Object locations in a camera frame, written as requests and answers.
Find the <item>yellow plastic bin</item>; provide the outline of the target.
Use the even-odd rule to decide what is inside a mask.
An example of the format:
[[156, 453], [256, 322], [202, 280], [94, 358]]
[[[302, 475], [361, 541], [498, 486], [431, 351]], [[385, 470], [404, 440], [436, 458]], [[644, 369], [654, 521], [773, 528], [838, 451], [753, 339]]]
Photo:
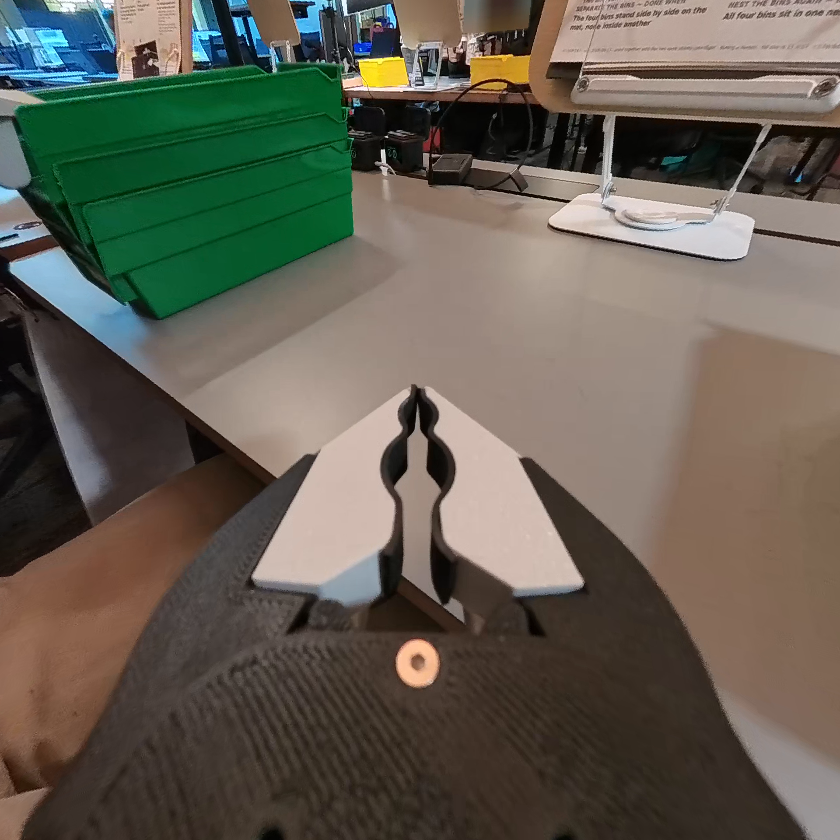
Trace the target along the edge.
[[503, 91], [529, 85], [529, 55], [473, 56], [469, 64], [469, 83], [479, 91]]
[[406, 88], [410, 85], [402, 56], [362, 58], [358, 61], [358, 70], [362, 83], [367, 88]]

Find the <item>green plastic bin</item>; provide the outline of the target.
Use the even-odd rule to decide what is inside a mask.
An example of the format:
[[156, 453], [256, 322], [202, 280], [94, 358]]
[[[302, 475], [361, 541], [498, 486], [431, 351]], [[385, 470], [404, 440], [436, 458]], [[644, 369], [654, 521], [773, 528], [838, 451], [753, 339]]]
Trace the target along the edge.
[[325, 64], [269, 73], [235, 66], [37, 91], [12, 123], [32, 176], [59, 161], [191, 134], [323, 116], [345, 128], [340, 72]]
[[127, 234], [99, 247], [113, 294], [156, 319], [237, 288], [354, 232], [349, 171]]
[[120, 274], [349, 194], [351, 160], [342, 140], [89, 203], [80, 217], [106, 273]]
[[81, 205], [267, 161], [348, 138], [343, 111], [334, 118], [316, 113], [218, 133], [177, 137], [137, 148], [83, 153], [51, 165], [49, 200]]

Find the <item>grey desk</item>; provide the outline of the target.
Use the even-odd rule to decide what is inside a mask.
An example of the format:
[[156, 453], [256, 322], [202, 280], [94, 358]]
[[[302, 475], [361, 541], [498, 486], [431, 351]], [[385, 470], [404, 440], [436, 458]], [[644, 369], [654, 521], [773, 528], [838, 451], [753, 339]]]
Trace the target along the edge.
[[756, 764], [838, 838], [838, 241], [793, 233], [838, 206], [759, 199], [779, 224], [721, 263], [556, 233], [541, 196], [353, 181], [353, 237], [163, 321], [57, 248], [12, 271], [265, 482], [432, 386], [646, 564]]

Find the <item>person's tan trousers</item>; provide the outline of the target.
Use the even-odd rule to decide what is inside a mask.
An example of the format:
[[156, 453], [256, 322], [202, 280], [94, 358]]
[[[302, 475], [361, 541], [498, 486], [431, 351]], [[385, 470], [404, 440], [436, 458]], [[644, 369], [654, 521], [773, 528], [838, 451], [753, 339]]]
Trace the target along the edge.
[[217, 455], [2, 579], [2, 839], [86, 744], [163, 595], [264, 487]]

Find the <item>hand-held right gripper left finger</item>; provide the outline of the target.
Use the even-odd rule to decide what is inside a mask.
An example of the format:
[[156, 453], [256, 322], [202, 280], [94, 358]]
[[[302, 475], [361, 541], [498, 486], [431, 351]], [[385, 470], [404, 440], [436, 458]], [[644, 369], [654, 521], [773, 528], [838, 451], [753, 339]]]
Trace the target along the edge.
[[403, 503], [418, 389], [400, 391], [314, 456], [255, 566], [261, 590], [349, 608], [390, 597], [403, 572]]

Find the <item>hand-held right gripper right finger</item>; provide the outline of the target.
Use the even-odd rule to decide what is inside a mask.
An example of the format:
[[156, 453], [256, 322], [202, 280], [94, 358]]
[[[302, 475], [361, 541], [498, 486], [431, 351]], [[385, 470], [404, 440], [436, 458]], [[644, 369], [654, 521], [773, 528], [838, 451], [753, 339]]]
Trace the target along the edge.
[[513, 602], [583, 590], [519, 452], [429, 386], [417, 415], [439, 490], [429, 557], [441, 603], [460, 604], [478, 632]]

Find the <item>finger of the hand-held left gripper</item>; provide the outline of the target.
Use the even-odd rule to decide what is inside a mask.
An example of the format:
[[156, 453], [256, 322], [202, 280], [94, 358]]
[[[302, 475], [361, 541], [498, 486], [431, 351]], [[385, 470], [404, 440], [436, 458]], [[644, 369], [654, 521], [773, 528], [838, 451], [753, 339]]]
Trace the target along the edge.
[[31, 173], [18, 137], [16, 111], [43, 101], [25, 91], [1, 90], [1, 187], [21, 190], [31, 182]]

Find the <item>background wooden desk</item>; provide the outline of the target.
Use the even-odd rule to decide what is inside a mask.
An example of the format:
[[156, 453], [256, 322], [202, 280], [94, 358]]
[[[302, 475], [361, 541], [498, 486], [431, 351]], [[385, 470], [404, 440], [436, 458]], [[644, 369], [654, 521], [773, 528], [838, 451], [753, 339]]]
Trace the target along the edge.
[[368, 87], [361, 77], [342, 79], [343, 94], [348, 100], [399, 101], [399, 102], [452, 102], [460, 100], [468, 103], [488, 104], [493, 102], [514, 105], [528, 104], [539, 107], [538, 100], [525, 88], [523, 92], [511, 88], [505, 90], [475, 89], [465, 84], [445, 84], [424, 87]]

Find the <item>background document stand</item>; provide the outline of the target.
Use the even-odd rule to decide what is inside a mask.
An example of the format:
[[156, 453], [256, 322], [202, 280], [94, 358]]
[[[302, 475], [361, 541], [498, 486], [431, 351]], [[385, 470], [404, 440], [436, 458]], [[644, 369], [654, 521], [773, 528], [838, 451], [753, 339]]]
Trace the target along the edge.
[[121, 81], [193, 71], [190, 1], [115, 1], [113, 16]]

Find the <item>printed instruction sheet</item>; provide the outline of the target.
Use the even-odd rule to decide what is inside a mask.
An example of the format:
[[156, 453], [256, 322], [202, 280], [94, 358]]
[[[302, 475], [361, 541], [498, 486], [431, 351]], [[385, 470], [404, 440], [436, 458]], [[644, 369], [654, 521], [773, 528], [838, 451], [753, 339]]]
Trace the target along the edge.
[[838, 1], [571, 2], [550, 63], [837, 64]]

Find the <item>black battery charger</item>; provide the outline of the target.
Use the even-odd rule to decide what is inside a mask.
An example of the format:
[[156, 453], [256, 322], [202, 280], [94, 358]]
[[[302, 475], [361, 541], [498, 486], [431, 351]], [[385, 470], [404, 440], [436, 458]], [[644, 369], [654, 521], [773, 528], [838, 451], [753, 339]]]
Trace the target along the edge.
[[351, 167], [358, 172], [372, 172], [381, 161], [387, 134], [385, 111], [376, 106], [358, 106], [350, 116]]
[[397, 173], [414, 173], [424, 169], [424, 146], [429, 140], [432, 117], [422, 104], [408, 104], [402, 112], [399, 128], [389, 131], [384, 139], [385, 160]]

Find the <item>white document stand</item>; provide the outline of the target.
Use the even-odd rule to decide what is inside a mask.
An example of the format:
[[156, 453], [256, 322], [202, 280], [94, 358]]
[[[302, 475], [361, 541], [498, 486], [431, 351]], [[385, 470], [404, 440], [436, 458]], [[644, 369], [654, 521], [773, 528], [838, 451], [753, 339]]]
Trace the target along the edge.
[[[744, 258], [754, 220], [728, 210], [761, 143], [783, 125], [836, 128], [837, 64], [607, 64], [550, 63], [567, 6], [546, 2], [532, 47], [529, 84], [546, 108], [600, 114], [601, 184], [551, 216], [561, 233], [584, 235], [716, 261]], [[616, 193], [613, 147], [616, 119], [705, 120], [759, 126], [745, 164], [723, 197], [707, 207]]]

